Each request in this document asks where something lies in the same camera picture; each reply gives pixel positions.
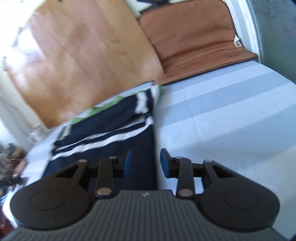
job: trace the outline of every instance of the metal pin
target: metal pin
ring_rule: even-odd
[[[190,197],[193,194],[193,191],[187,188],[181,189],[178,194],[182,197]]]
[[[110,188],[100,188],[97,190],[97,194],[100,196],[107,196],[112,193],[112,190]]]

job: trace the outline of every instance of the white stripe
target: white stripe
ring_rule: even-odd
[[[47,167],[47,165],[44,167],[44,170],[41,172],[22,173],[21,177],[28,177],[29,178],[26,182],[26,186],[40,180],[43,176],[43,173],[44,173],[46,167]]]
[[[39,152],[35,155],[26,155],[25,160],[27,163],[34,163],[41,160],[47,160],[52,156],[51,150]]]
[[[158,102],[159,102],[160,88],[161,87],[159,85],[155,85],[155,86],[150,88],[151,95],[152,95],[152,98],[153,98],[153,110],[156,110],[156,107],[157,107]]]
[[[71,127],[72,125],[67,125],[63,131],[63,133],[61,134],[61,136],[59,137],[59,140],[63,139],[65,136],[69,135],[71,132]]]
[[[64,124],[51,129],[50,134],[46,137],[46,139],[40,143],[35,144],[33,148],[28,152],[27,155],[35,155],[43,151],[51,151],[52,144],[56,141],[63,127],[64,127]]]
[[[32,157],[32,156],[35,156],[35,155],[39,155],[41,153],[47,153],[47,152],[50,152],[52,151],[53,149],[53,142],[51,143],[47,143],[47,145],[42,145],[42,148],[40,148],[39,146],[36,146],[36,147],[33,147],[33,151],[29,152],[26,157]]]
[[[137,125],[137,124],[144,123],[144,122],[145,122],[145,117],[141,115],[141,116],[140,116],[138,119],[136,119],[135,121],[133,121],[133,122],[131,122],[131,123],[128,123],[128,124],[124,125],[123,127],[118,128],[118,129],[116,129],[116,130],[114,130],[114,131],[118,131],[118,130],[121,130],[121,129],[125,129],[125,128],[128,128],[128,127],[130,127],[130,126]],[[70,144],[70,145],[59,147],[59,148],[57,148],[57,150],[62,150],[62,149],[68,148],[68,147],[70,147],[70,146],[72,146],[72,145],[75,145],[75,144],[77,144],[77,143],[79,143],[79,142],[82,142],[82,141],[84,141],[84,140],[91,140],[91,139],[94,139],[94,138],[97,138],[97,137],[104,136],[104,135],[106,135],[106,134],[108,134],[108,133],[110,133],[110,132],[113,132],[113,131],[109,131],[109,132],[105,132],[105,133],[100,133],[100,134],[95,134],[95,135],[88,136],[88,137],[86,137],[86,138],[84,138],[84,139],[82,139],[82,140],[80,140],[80,141],[77,141],[77,142],[75,142],[75,143],[72,143],[72,144]]]
[[[137,93],[137,106],[135,108],[135,114],[144,114],[147,113],[148,107],[147,107],[147,95],[145,92],[139,92]]]
[[[23,173],[41,172],[46,168],[48,162],[49,162],[49,158],[41,160],[41,161],[36,161],[36,162],[29,163],[26,166],[26,168],[24,169]]]
[[[164,109],[171,105],[181,103],[185,100],[189,100],[191,98],[198,97],[216,91],[218,89],[267,74],[269,72],[273,72],[273,70],[261,64],[256,64],[247,68],[233,71],[231,73],[227,73],[197,83],[195,85],[188,86],[184,89],[175,91],[173,93],[163,95],[159,101],[157,109]]]
[[[169,150],[208,142],[294,106],[295,91],[296,85],[289,82],[243,101],[157,128],[156,139]]]
[[[237,0],[240,9],[242,11],[242,15],[244,16],[244,21],[247,27],[249,40],[251,43],[251,52],[256,53],[258,55],[258,61],[261,63],[261,56],[260,56],[260,49],[259,49],[259,42],[257,38],[255,24],[253,22],[253,17],[250,12],[248,3],[246,0]]]
[[[108,144],[110,144],[112,142],[126,140],[128,138],[131,138],[131,137],[134,137],[134,136],[140,134],[141,132],[146,130],[148,128],[148,126],[150,126],[152,124],[153,124],[153,119],[152,119],[151,116],[149,116],[146,119],[146,125],[144,127],[141,127],[139,129],[130,131],[128,133],[121,133],[121,134],[111,136],[108,139],[103,140],[103,141],[77,146],[77,147],[73,148],[70,151],[62,152],[62,153],[59,153],[59,154],[53,156],[52,160],[57,159],[59,157],[63,157],[63,156],[70,156],[70,155],[72,155],[74,153],[84,152],[84,151],[87,151],[87,150],[90,150],[90,149],[100,148],[100,147],[106,146],[106,145],[108,145]]]

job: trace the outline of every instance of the wall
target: wall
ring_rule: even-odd
[[[247,2],[262,63],[296,83],[296,4],[292,0]]]
[[[27,141],[27,135],[34,126],[40,123],[38,116],[23,101],[20,94],[14,88],[7,73],[2,71],[2,57],[9,51],[14,42],[19,26],[24,26],[33,10],[43,0],[1,0],[0,1],[0,97],[9,104],[17,107],[25,115],[26,119],[11,107],[0,101],[0,119],[10,130],[20,146],[29,150],[32,145]]]
[[[4,125],[3,121],[0,119],[0,142],[2,145],[8,145],[9,143],[18,144],[13,135]]]

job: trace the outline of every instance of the black round disc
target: black round disc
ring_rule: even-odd
[[[47,177],[18,191],[10,210],[29,229],[59,229],[80,220],[90,208],[88,193],[70,178]]]
[[[276,195],[246,178],[219,178],[205,189],[198,203],[209,220],[235,231],[269,227],[279,212]]]

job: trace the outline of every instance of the bed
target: bed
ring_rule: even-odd
[[[145,83],[122,95],[149,86]],[[161,148],[195,163],[212,159],[271,189],[281,203],[274,228],[287,239],[295,234],[294,83],[262,64],[247,61],[164,86],[153,116],[159,189],[175,192],[177,183],[163,176]],[[53,128],[28,153],[29,164],[23,173],[29,177],[28,184],[42,177],[52,145],[65,125]],[[198,178],[195,187],[197,193],[202,192]],[[3,210],[11,219],[9,200]]]

